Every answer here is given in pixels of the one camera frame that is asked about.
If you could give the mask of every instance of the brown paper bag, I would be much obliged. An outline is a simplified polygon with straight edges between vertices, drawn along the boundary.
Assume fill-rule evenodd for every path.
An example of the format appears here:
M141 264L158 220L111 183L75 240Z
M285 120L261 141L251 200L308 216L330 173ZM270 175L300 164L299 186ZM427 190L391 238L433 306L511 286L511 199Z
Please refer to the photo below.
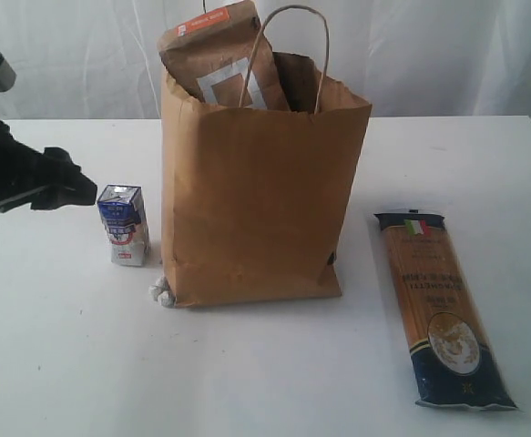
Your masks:
M260 21L251 0L228 5L168 30L158 41L164 66L192 96L236 107ZM287 111L269 42L257 51L244 106Z
M327 61L320 73L275 55L301 112L208 105L164 75L162 258L176 306L341 295L333 253L371 105L326 77Z

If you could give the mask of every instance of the orange label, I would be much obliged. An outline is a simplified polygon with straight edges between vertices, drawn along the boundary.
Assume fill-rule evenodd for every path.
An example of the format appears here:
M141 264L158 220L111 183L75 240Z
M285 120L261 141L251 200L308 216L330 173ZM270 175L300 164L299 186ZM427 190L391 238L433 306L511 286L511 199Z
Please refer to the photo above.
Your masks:
M210 11L205 15L197 16L196 18L187 21L183 25L179 25L177 27L178 36L189 34L190 32L194 32L195 30L201 29L202 27L216 25L217 23L220 23L221 21L227 21L228 19L229 11L226 7L220 7L219 9Z

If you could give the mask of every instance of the spaghetti package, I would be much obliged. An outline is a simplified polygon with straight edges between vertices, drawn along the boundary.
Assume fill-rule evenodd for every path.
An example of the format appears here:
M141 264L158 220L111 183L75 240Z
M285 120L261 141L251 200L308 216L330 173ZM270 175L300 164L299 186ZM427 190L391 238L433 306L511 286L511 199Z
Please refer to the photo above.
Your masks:
M444 218L377 214L419 388L419 405L513 410Z

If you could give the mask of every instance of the white curtain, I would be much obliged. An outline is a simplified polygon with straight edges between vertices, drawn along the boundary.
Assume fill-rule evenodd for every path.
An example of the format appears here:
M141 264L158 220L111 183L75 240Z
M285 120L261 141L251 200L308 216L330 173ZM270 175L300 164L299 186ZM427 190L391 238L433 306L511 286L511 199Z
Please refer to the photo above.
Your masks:
M255 3L263 21L295 1ZM326 15L330 74L374 116L531 116L531 0L297 1ZM156 41L201 13L202 0L0 0L0 51L18 75L0 117L158 117ZM322 61L313 15L280 15L266 35Z

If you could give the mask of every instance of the small milk carton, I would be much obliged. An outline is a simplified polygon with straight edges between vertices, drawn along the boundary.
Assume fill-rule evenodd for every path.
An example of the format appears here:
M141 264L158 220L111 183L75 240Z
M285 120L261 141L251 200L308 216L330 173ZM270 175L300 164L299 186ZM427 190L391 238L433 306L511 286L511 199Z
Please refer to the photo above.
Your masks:
M107 185L97 206L111 242L111 262L143 266L149 234L141 187Z

